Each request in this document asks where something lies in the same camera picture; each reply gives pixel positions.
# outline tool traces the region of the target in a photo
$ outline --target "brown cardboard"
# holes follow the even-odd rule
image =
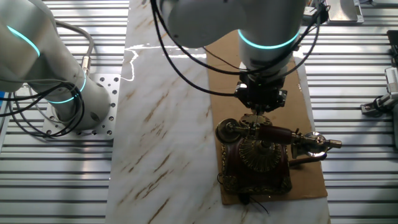
[[[239,66],[240,59],[238,56],[238,35],[234,31],[219,41],[211,44],[207,49],[215,55],[221,57],[235,66]],[[237,71],[235,68],[226,65],[224,62],[214,58],[210,54],[207,55],[207,63],[223,70]],[[294,67],[294,61],[288,64],[289,69]],[[238,76],[224,75],[221,73],[208,71],[210,90],[222,91],[225,93],[233,93],[239,80]],[[299,77],[297,72],[290,74],[285,81],[284,90],[288,91],[285,107],[278,108],[271,113],[265,114],[271,119],[274,126],[289,128],[296,130],[300,128],[300,132],[307,133],[311,131],[311,124],[307,116],[307,109],[304,103],[304,97],[300,90]],[[239,120],[245,113],[251,113],[237,98],[211,96],[211,107],[213,109],[213,124],[216,128],[217,124],[226,119],[234,118]],[[216,141],[216,151],[218,159],[218,169],[221,172],[221,144]],[[292,160],[290,147],[288,147],[289,160]],[[305,198],[326,197],[325,181],[323,179],[320,162],[304,164],[298,169],[290,169],[290,177],[292,179],[292,190],[279,196],[254,196],[260,202],[276,201],[276,200],[297,200]],[[240,203],[238,197],[227,194],[221,186],[221,197],[223,204],[230,205]]]

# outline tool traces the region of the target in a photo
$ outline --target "white robotic arm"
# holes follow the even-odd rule
[[[299,36],[306,0],[157,0],[156,3],[171,38],[186,47],[208,45],[238,29],[242,62],[246,68],[262,72],[238,73],[242,83],[235,96],[256,114],[284,106],[287,92],[280,89]]]
[[[174,40],[203,47],[239,29],[239,55],[250,69],[263,67],[295,43],[306,0],[157,0]],[[267,73],[279,71],[290,57]]]
[[[41,0],[0,0],[0,78],[2,91],[16,91],[23,82],[37,93],[57,86],[57,80],[74,84],[85,104],[77,130],[96,126],[111,105],[108,92],[85,74],[59,38],[55,19]],[[69,90],[58,90],[45,99],[59,120],[68,121],[76,105]]]

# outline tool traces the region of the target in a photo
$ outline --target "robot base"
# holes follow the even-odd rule
[[[90,78],[96,83],[105,87],[111,98],[111,107],[106,118],[95,128],[84,131],[72,131],[71,133],[48,141],[109,141],[114,138],[114,129],[116,126],[116,112],[118,110],[119,87],[121,76],[118,74],[90,74]],[[53,114],[52,106],[47,107],[46,115],[49,118],[56,118]],[[63,124],[54,123],[49,120],[44,121],[43,132],[57,133],[64,128]]]

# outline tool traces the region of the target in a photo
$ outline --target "black cable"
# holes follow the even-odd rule
[[[83,30],[80,27],[77,27],[77,26],[74,26],[74,25],[71,25],[71,24],[67,24],[66,22],[62,22],[62,21],[55,20],[55,23],[58,26],[60,26],[60,27],[63,27],[63,28],[66,28],[66,29],[70,29],[72,31],[78,32],[81,35],[85,36],[88,39],[88,42],[89,42],[87,53],[85,54],[85,56],[90,56],[91,55],[91,53],[93,51],[93,48],[94,48],[94,40],[91,37],[91,35],[89,33],[87,33],[87,31]]]
[[[231,63],[229,63],[229,62],[227,62],[226,60],[220,58],[219,56],[217,56],[217,55],[213,54],[212,52],[210,52],[209,50],[207,50],[206,47],[202,47],[202,48],[203,48],[203,50],[205,50],[207,53],[209,53],[211,56],[217,58],[218,60],[224,62],[225,64],[227,64],[227,65],[229,65],[229,66],[231,66],[231,67],[233,67],[233,68],[236,68],[236,69],[238,69],[238,70],[248,70],[248,69],[246,69],[246,68],[239,68],[239,67],[237,67],[237,66],[235,66],[235,65],[233,65],[233,64],[231,64]]]
[[[72,119],[61,131],[59,131],[59,132],[57,132],[57,133],[55,133],[55,134],[47,134],[47,133],[45,133],[45,132],[43,132],[43,131],[37,129],[33,124],[31,124],[31,123],[26,119],[26,117],[24,116],[24,114],[23,114],[22,112],[20,112],[20,115],[21,115],[22,119],[24,120],[24,122],[27,123],[27,124],[28,124],[31,128],[33,128],[35,131],[37,131],[38,134],[37,134],[37,133],[32,133],[32,132],[26,130],[26,129],[18,122],[18,120],[16,119],[16,117],[15,117],[14,114],[13,114],[13,115],[11,115],[11,116],[12,116],[14,122],[15,122],[23,131],[25,131],[26,133],[28,133],[28,134],[30,134],[30,135],[32,135],[32,136],[35,136],[35,137],[43,137],[43,138],[60,137],[60,136],[64,136],[64,135],[66,135],[66,134],[72,132],[72,131],[80,124],[81,120],[82,120],[83,117],[84,117],[84,112],[85,112],[84,102],[83,102],[83,99],[82,99],[82,97],[81,97],[81,93],[80,93],[79,89],[75,88],[73,84],[68,84],[68,85],[65,85],[65,86],[63,86],[63,87],[68,88],[68,89],[70,90],[72,96],[77,96],[77,97],[74,97],[74,101],[75,101],[75,104],[76,104],[74,116],[77,115],[77,113],[80,112],[80,108],[81,108],[81,116],[80,116],[80,119],[77,121],[77,123],[74,125],[74,127],[70,128],[69,131],[67,131],[67,129],[75,122],[75,119]],[[19,102],[16,101],[15,104],[16,104],[16,106],[17,106],[18,111],[20,111],[21,108],[20,108],[20,106],[19,106]],[[7,105],[8,105],[8,107],[9,107],[9,110],[12,111],[12,107],[11,107],[11,102],[10,102],[10,101],[8,102]]]
[[[51,90],[52,90],[52,91],[56,90],[58,87],[60,87],[60,85],[62,85],[62,84],[59,84],[59,85],[57,85],[57,86],[51,88]],[[48,94],[50,94],[50,93],[40,95],[35,101],[33,101],[31,104],[29,104],[28,106],[26,106],[26,107],[23,108],[23,109],[20,109],[20,110],[18,110],[18,111],[11,111],[11,112],[9,112],[9,113],[0,114],[0,117],[11,116],[11,115],[15,115],[15,114],[18,114],[18,113],[20,113],[20,112],[23,112],[23,111],[25,111],[25,110],[28,110],[29,108],[33,107],[36,103],[38,103],[41,99],[43,99],[44,97],[46,97]]]
[[[2,101],[23,101],[23,100],[31,100],[31,99],[40,97],[40,96],[42,96],[42,95],[47,96],[49,93],[53,92],[55,89],[60,88],[60,87],[62,87],[62,86],[63,86],[63,84],[61,83],[61,84],[59,84],[59,85],[57,85],[57,86],[55,86],[55,87],[53,87],[53,88],[50,88],[50,89],[48,89],[48,90],[45,90],[45,91],[43,91],[43,92],[41,92],[41,93],[38,93],[38,94],[36,94],[36,95],[30,95],[30,96],[24,96],[24,97],[18,97],[18,98],[4,98],[4,97],[0,97],[0,100],[2,100]]]
[[[223,175],[222,173],[219,173],[219,174],[217,175],[217,181],[218,181],[219,184],[224,185],[224,183],[222,183],[222,182],[220,181],[220,176],[222,176],[222,175]]]
[[[253,200],[253,201],[256,202],[257,204],[259,204],[259,205],[267,212],[267,214],[269,215],[269,212],[268,212],[268,210],[265,208],[265,206],[261,205],[260,202],[258,202],[256,199],[252,198],[251,196],[249,196],[249,197],[250,197],[251,200]]]
[[[173,61],[171,60],[171,58],[170,58],[170,56],[169,56],[169,53],[167,53],[167,50],[166,50],[166,48],[165,48],[165,46],[164,46],[164,43],[163,43],[163,40],[162,40],[162,36],[161,36],[160,30],[159,30],[159,25],[158,25],[158,23],[157,23],[156,13],[155,13],[155,9],[154,9],[154,6],[155,6],[155,5],[156,5],[156,3],[155,3],[155,4],[151,4],[151,6],[152,6],[152,15],[153,15],[154,21],[155,21],[154,23],[155,23],[155,28],[156,28],[156,34],[157,34],[157,37],[158,37],[158,39],[159,39],[160,46],[162,46],[163,53],[164,53],[164,55],[166,56],[166,59],[169,61],[169,64],[173,67],[174,71],[177,72],[177,74],[178,74],[184,81],[186,81],[190,86],[196,88],[197,90],[200,90],[200,91],[202,91],[202,92],[209,93],[209,94],[212,94],[212,95],[216,95],[216,96],[234,96],[234,93],[218,93],[218,92],[211,91],[211,90],[206,90],[206,89],[204,89],[204,88],[202,88],[202,87],[200,87],[200,86],[197,86],[196,84],[194,84],[193,82],[191,82],[189,79],[187,79],[187,78],[178,70],[178,68],[174,65]]]
[[[216,72],[220,72],[220,73],[224,73],[224,74],[228,74],[228,75],[254,75],[257,74],[259,72],[263,72],[271,67],[273,67],[274,65],[278,64],[279,62],[281,62],[283,59],[285,59],[286,57],[288,57],[292,51],[294,51],[299,44],[301,43],[301,41],[303,40],[303,38],[308,34],[310,28],[312,25],[314,25],[314,23],[316,23],[317,19],[320,17],[321,11],[318,11],[314,17],[312,18],[312,21],[310,23],[310,25],[307,27],[307,29],[305,30],[305,32],[301,35],[301,37],[299,38],[298,41],[296,41],[296,43],[290,48],[290,50],[286,51],[286,53],[282,54],[280,57],[274,59],[273,61],[270,62],[269,65],[262,67],[262,68],[258,68],[256,70],[250,70],[250,71],[246,71],[246,72],[230,72],[230,71],[226,71],[226,70],[221,70],[215,67],[212,67],[210,65],[207,65],[206,63],[201,62],[200,60],[196,59],[195,57],[193,57],[192,55],[190,55],[189,52],[187,52],[180,44],[178,44],[170,35],[169,30],[167,29],[167,26],[162,18],[162,16],[160,15],[159,9],[157,7],[157,3],[156,0],[151,0],[151,5],[152,5],[152,12],[155,11],[155,13],[157,14],[160,23],[162,24],[163,28],[165,29],[166,33],[170,36],[170,38],[172,39],[172,41],[174,42],[174,44],[179,47],[179,49],[184,52],[188,57],[190,57],[193,61],[195,61],[196,63],[199,63],[200,65],[211,69],[213,71]]]

